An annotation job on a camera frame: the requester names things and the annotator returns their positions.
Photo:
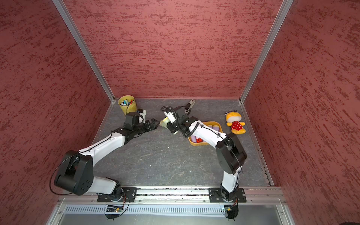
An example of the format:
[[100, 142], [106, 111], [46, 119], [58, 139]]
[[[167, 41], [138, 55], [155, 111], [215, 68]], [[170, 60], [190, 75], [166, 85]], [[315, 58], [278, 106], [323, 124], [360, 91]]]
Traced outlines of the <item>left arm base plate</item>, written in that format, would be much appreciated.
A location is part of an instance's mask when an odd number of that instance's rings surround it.
[[134, 202], [138, 188], [117, 187], [111, 194], [98, 194], [97, 202], [100, 203], [123, 203]]

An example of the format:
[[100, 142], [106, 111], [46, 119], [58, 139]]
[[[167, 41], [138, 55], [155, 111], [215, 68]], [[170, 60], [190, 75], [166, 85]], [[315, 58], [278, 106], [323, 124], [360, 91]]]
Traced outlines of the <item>yellow plastic storage box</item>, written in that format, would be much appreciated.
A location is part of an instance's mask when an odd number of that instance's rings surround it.
[[[215, 121], [208, 121], [208, 122], [203, 122], [204, 125], [208, 126], [209, 128], [212, 128], [213, 126], [219, 126], [220, 127], [220, 131], [219, 132], [223, 132], [222, 127], [219, 123], [215, 122]], [[194, 143], [191, 141], [191, 137], [188, 138], [190, 144], [192, 146], [204, 146], [204, 145], [209, 145], [207, 142], [205, 142], [203, 140], [203, 142], [200, 143]]]

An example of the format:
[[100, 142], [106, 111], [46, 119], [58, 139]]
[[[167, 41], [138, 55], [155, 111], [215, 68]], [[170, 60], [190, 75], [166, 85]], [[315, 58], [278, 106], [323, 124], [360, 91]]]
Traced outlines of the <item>green flashlight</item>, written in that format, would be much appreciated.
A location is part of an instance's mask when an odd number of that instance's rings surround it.
[[161, 122], [160, 122], [160, 126], [162, 127], [167, 127], [167, 124], [170, 123], [170, 120], [168, 117], [164, 118]]

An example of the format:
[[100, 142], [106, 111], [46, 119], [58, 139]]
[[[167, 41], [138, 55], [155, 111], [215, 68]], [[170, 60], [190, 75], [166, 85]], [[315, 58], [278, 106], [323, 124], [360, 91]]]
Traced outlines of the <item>red white flashlight logo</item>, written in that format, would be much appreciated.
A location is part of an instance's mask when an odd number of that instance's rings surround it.
[[196, 136], [196, 143], [202, 143], [202, 142], [203, 142], [203, 140]]

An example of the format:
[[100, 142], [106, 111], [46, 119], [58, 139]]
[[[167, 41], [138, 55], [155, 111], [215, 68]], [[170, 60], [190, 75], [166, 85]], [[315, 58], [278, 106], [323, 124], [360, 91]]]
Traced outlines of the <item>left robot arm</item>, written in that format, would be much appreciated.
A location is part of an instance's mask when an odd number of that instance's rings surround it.
[[114, 179], [94, 176], [94, 166], [116, 149], [128, 144], [144, 133], [154, 131], [160, 125], [156, 119], [145, 119], [146, 111], [130, 112], [124, 125], [113, 130], [99, 142], [79, 151], [65, 153], [49, 181], [49, 186], [57, 186], [67, 194], [81, 196], [97, 194], [110, 202], [125, 201], [122, 184]]

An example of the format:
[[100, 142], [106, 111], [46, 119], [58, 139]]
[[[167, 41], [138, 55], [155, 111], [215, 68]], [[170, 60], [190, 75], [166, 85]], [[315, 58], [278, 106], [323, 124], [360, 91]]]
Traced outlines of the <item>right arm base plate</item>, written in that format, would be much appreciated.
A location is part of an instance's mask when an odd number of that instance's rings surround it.
[[243, 188], [236, 188], [233, 192], [227, 192], [224, 188], [210, 187], [209, 200], [211, 203], [246, 203], [245, 190]]

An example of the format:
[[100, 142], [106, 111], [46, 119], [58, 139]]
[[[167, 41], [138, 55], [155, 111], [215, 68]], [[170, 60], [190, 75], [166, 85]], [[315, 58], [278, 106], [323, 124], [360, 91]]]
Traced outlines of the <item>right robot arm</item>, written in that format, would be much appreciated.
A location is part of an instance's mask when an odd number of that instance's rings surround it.
[[195, 117], [184, 115], [180, 117], [176, 112], [165, 112], [169, 120], [166, 127], [174, 134], [180, 132], [185, 138], [196, 136], [208, 143], [216, 150], [217, 159], [224, 171], [220, 185], [221, 197], [226, 202], [236, 197], [239, 187], [240, 170], [244, 165], [247, 154], [237, 135], [215, 131]]

